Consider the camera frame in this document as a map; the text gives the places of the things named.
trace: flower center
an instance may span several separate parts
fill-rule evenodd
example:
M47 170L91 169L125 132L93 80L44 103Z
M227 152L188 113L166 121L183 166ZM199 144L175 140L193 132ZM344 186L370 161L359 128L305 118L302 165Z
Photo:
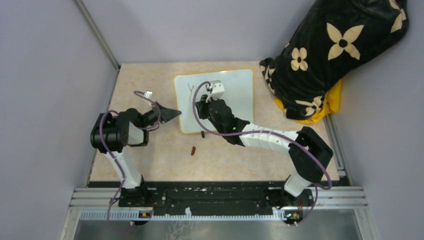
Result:
M345 48L348 45L348 42L346 40L342 39L338 42L338 45L342 48Z

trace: yellow border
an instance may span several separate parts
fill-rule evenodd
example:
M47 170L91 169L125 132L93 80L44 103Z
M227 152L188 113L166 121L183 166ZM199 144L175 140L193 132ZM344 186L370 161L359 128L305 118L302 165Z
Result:
M253 94L253 122L255 122L255 70L251 67L237 67L237 68L228 68L224 70L216 70L216 71L195 71L195 72L188 72L188 73L182 73L182 74L176 74L173 76L173 90L175 93L175 101L176 101L176 108L180 110L178 106L178 100L177 100L177 87L175 84L175 78L178 76L185 76L185 75L195 75L195 74L211 74L211 73L219 73L224 71L236 71L236 70L250 70L252 72L252 94ZM181 119L180 116L178 116L178 122L179 122L179 131L182 134L190 135L190 134L199 134L201 132L183 132L183 128L181 127Z

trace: marble tabletop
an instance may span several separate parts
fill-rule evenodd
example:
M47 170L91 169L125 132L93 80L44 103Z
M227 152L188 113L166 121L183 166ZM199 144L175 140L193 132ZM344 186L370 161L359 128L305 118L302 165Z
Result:
M152 91L152 99L162 106L177 109L174 77L180 74L252 69L254 86L254 123L267 128L297 131L303 125L286 119L273 102L261 75L258 61L172 62L123 64L114 89L110 109L125 111L149 109L134 90ZM310 125L329 143L323 121ZM196 147L191 156L192 147ZM183 134L179 120L161 124L149 134L148 146L131 147L129 153L147 181L283 181L295 171L289 156L263 148L231 145L223 138L206 133ZM332 180L338 180L334 158L327 167ZM112 164L96 154L90 181L118 181Z

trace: drawing on whiteboard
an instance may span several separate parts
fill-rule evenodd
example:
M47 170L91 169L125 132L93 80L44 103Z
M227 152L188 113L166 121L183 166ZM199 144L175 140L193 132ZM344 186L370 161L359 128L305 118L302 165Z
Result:
M188 97L188 100L191 102L193 101L192 94L193 94L193 89L195 88L195 86L192 85L190 88L190 84L187 83L187 85L188 85L188 90L190 90L190 97Z

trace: gray wall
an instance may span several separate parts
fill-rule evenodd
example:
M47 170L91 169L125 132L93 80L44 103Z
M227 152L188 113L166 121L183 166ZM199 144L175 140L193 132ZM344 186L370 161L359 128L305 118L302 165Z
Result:
M424 1L398 45L349 74L336 125L382 240L423 239Z
M120 63L278 55L313 0L84 0Z
M71 0L1 1L0 24L0 239L57 239L115 70Z

